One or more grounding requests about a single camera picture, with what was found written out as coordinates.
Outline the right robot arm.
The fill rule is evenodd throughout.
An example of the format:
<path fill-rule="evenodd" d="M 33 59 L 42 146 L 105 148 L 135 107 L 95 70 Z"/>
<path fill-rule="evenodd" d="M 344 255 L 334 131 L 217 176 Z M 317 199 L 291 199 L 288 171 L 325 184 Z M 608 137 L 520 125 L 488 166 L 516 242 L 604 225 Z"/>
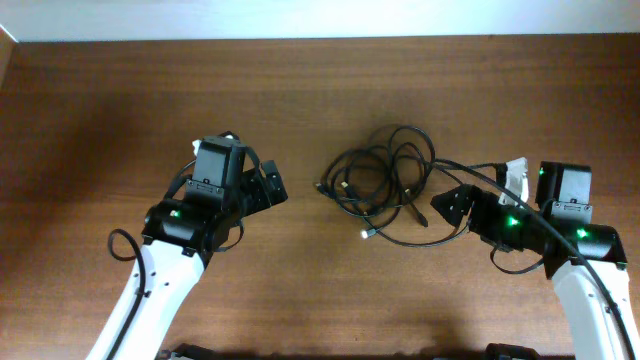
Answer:
<path fill-rule="evenodd" d="M 551 280 L 578 359 L 636 359 L 639 333 L 629 304 L 627 258 L 618 232 L 592 221 L 591 169 L 544 162 L 536 209 L 526 159 L 502 163 L 494 192 L 462 184 L 432 198 L 452 226 L 464 225 L 493 252 L 531 251 Z"/>

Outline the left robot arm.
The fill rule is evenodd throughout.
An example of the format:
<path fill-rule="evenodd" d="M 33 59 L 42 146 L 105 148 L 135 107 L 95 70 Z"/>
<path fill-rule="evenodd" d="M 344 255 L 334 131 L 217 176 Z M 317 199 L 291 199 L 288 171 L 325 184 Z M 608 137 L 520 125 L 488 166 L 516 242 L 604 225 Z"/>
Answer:
<path fill-rule="evenodd" d="M 108 235 L 131 245 L 133 268 L 89 352 L 91 359 L 153 359 L 182 303 L 211 258 L 230 249 L 244 218 L 287 200 L 274 161 L 261 161 L 232 132 L 193 141 L 194 158 L 172 179 L 144 219 L 142 239 L 123 229 Z"/>

